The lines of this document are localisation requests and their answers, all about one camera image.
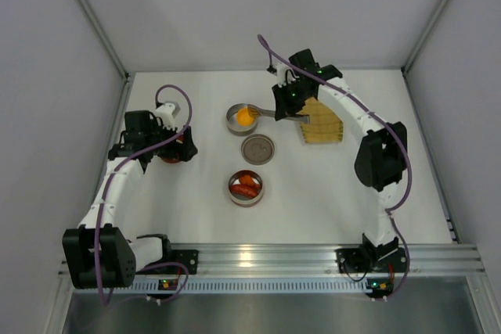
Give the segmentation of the red round lid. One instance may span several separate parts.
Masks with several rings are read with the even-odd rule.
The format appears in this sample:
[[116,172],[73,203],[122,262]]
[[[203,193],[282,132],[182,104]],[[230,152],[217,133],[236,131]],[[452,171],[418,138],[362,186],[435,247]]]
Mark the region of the red round lid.
[[165,163],[170,163],[170,164],[175,164],[175,163],[180,163],[180,162],[175,162],[172,158],[174,157],[176,149],[181,146],[179,143],[179,137],[174,140],[173,142],[167,144],[164,146],[161,151],[158,153],[158,156],[165,162]]

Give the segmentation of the metal tongs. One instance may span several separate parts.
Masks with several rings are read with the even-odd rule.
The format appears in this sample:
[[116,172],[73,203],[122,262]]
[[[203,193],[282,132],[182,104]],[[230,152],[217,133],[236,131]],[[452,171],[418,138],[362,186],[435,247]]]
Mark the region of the metal tongs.
[[[247,104],[247,111],[251,117],[254,119],[257,119],[259,117],[269,117],[273,118],[274,120],[276,119],[276,112],[273,110],[266,110],[262,109],[260,107],[257,107],[255,105]],[[310,118],[309,115],[293,115],[291,117],[282,117],[282,120],[289,120],[289,121],[294,121],[298,123],[304,123],[304,124],[309,124],[310,123]]]

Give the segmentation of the orange round food piece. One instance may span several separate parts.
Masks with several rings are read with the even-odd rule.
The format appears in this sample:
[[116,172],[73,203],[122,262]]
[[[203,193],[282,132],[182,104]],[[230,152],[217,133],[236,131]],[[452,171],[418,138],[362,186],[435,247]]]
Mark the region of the orange round food piece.
[[254,123],[255,118],[251,115],[248,108],[242,108],[236,113],[236,121],[242,127],[249,127]]

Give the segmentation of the red fried chicken piece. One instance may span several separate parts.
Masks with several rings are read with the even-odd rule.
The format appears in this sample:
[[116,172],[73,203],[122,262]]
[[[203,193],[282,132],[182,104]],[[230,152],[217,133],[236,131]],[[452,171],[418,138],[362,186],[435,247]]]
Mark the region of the red fried chicken piece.
[[239,182],[241,185],[247,185],[247,186],[253,186],[253,187],[258,187],[261,185],[261,183],[253,178],[249,174],[245,174],[239,177]]

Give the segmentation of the red sausage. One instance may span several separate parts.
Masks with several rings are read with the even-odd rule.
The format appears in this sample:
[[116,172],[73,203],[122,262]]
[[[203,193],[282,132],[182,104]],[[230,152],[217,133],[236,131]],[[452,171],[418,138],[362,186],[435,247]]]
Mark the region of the red sausage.
[[229,189],[232,194],[243,196],[248,199],[253,199],[257,197],[259,194],[259,190],[253,186],[238,184],[238,185],[231,185]]

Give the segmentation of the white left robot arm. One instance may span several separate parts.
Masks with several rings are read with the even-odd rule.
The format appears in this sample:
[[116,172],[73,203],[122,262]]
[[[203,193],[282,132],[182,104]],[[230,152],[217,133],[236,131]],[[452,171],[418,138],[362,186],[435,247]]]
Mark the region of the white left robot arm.
[[179,163],[197,153],[190,127],[178,129],[179,108],[173,102],[154,111],[124,115],[125,129],[108,152],[103,183],[85,217],[62,238],[70,277],[76,289],[129,287],[135,275],[151,264],[169,269],[175,255],[164,234],[123,234],[128,204],[154,157]]

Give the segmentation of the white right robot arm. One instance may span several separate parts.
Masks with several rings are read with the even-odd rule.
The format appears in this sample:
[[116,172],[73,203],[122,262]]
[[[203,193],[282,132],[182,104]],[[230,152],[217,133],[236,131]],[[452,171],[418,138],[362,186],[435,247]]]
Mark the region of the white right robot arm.
[[355,176],[371,201],[359,252],[368,269],[377,268],[400,251],[392,214],[407,200],[413,178],[405,125],[376,115],[335,66],[320,66],[308,49],[289,59],[274,52],[269,58],[278,60],[268,68],[276,76],[272,87],[276,120],[298,117],[306,102],[316,99],[341,119],[357,141]]

